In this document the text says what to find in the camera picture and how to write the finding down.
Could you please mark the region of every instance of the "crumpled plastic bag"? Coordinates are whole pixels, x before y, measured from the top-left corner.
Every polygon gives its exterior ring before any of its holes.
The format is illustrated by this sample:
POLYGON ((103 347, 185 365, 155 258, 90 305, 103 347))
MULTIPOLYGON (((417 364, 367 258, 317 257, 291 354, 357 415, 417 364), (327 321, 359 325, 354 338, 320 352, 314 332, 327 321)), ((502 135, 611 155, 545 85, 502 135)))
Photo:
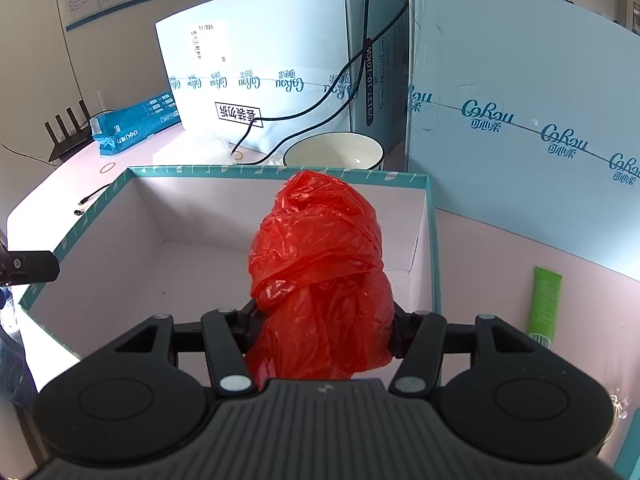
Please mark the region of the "crumpled plastic bag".
POLYGON ((268 378, 348 379, 391 361, 394 317, 376 213, 353 187, 305 170, 276 195, 249 255, 266 320, 246 354, 268 378))

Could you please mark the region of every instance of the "bowl rim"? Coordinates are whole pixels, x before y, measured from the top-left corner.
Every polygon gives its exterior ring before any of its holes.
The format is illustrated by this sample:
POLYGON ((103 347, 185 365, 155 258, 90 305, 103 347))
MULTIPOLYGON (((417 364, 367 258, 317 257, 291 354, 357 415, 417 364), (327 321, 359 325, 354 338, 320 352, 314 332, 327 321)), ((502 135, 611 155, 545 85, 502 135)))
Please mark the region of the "bowl rim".
POLYGON ((282 163, 285 166, 289 166, 289 164, 287 164, 287 153, 289 153, 289 150, 291 150, 294 146, 299 145, 302 142, 305 142, 306 140, 312 139, 313 137, 319 137, 319 136, 324 136, 324 135, 331 135, 331 134, 342 134, 342 135, 349 135, 349 136, 357 136, 357 137, 366 137, 369 140, 372 140, 373 142, 375 142, 379 147, 380 147, 380 160, 377 161, 373 166, 371 166, 370 168, 364 168, 364 170, 375 170, 376 168, 378 168, 381 164, 382 161, 385 158, 385 149, 382 147, 382 144, 380 144, 376 139, 374 139, 373 137, 369 137, 366 136, 364 134, 358 134, 356 132, 323 132, 321 134, 315 134, 315 135, 311 135, 308 137, 305 137, 304 139, 300 139, 298 142, 293 143, 291 146, 289 146, 287 148, 287 151, 284 152, 284 156, 282 157, 282 163))

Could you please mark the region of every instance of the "green package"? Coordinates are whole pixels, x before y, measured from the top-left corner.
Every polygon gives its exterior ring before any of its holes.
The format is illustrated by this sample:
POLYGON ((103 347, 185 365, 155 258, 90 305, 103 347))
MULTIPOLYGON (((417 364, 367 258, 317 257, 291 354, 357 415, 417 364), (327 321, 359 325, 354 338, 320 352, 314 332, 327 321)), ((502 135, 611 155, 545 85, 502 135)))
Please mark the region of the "green package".
POLYGON ((556 332, 561 283, 561 274, 541 267, 535 268, 529 337, 545 348, 551 346, 556 332))

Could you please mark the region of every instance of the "blue plastic wrapper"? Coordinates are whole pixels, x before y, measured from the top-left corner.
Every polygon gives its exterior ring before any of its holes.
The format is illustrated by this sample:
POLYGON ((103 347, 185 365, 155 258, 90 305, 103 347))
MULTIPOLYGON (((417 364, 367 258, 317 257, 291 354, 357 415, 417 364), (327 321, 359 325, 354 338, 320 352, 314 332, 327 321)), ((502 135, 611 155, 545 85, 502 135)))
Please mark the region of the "blue plastic wrapper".
POLYGON ((100 144, 100 154, 116 155, 179 122, 174 95, 168 91, 91 119, 91 130, 100 144))

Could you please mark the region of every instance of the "pink table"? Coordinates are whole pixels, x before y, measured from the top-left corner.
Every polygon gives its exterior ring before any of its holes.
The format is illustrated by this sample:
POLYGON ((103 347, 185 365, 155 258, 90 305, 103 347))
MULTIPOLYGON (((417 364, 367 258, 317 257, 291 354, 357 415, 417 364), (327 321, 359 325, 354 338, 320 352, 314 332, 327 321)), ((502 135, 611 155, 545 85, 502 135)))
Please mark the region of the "pink table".
MULTIPOLYGON (((182 133, 180 124, 127 152, 100 157, 97 145, 57 169, 11 213, 11 250, 53 250, 76 222, 78 201, 110 183, 127 166, 152 163, 153 154, 182 133)), ((257 153, 242 150, 244 161, 257 153)), ((621 387, 630 415, 640 406, 640 282, 576 256, 457 215, 438 211, 443 314, 450 322, 473 323, 491 313, 526 330, 533 267, 564 276, 552 349, 599 380, 609 391, 621 387)), ((22 297, 25 287, 16 287, 22 297)), ((62 348, 24 313, 18 314, 27 359, 41 388, 78 358, 62 348)), ((467 356, 448 356, 443 380, 468 367, 467 356)), ((613 463, 631 416, 618 425, 602 452, 613 463)))

